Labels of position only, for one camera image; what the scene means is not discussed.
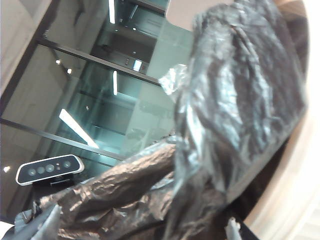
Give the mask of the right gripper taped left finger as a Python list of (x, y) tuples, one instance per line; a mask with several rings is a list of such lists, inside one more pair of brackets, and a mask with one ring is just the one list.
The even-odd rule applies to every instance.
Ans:
[(56, 240), (60, 228), (61, 207), (57, 204), (45, 210), (36, 207), (20, 212), (14, 226), (6, 231), (5, 240)]

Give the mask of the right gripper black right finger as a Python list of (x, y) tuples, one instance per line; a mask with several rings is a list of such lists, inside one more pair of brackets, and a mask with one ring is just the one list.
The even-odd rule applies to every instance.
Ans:
[(229, 218), (227, 225), (224, 227), (227, 240), (255, 240), (256, 235), (240, 219), (235, 217)]

